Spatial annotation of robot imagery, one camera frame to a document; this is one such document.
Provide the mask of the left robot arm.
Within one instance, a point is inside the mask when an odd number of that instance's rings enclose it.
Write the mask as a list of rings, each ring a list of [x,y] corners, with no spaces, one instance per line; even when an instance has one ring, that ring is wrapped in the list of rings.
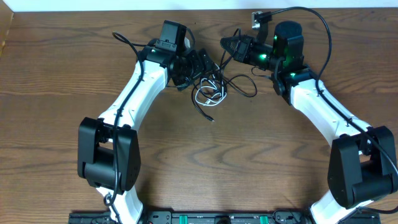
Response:
[[[180,55],[144,47],[134,73],[114,103],[78,129],[78,176],[97,189],[118,223],[139,223],[144,205],[135,183],[141,168],[137,132],[156,96],[173,81],[179,91],[213,69],[205,49]]]

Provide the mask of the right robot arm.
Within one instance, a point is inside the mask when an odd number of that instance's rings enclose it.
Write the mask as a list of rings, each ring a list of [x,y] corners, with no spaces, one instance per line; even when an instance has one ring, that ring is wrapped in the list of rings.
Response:
[[[301,111],[331,147],[328,192],[310,207],[312,223],[345,223],[369,204],[397,192],[394,136],[358,119],[339,103],[304,64],[302,27],[293,21],[276,25],[267,45],[266,22],[257,37],[225,37],[222,48],[237,62],[272,72],[275,92]]]

